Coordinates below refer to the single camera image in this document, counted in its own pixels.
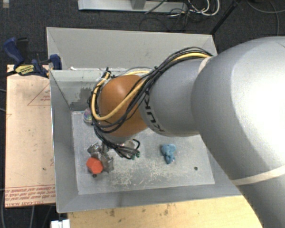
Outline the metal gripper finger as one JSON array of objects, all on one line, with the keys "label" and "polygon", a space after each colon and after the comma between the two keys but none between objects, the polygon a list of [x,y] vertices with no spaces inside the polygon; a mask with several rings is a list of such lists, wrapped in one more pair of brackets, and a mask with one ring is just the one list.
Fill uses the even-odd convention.
[{"label": "metal gripper finger", "polygon": [[87,149],[87,151],[91,155],[91,158],[99,158],[99,156],[100,156],[100,145],[99,144],[91,145]]},{"label": "metal gripper finger", "polygon": [[110,173],[111,171],[114,170],[114,158],[108,155],[104,155],[102,157],[102,165],[103,165],[103,170],[107,173]]}]

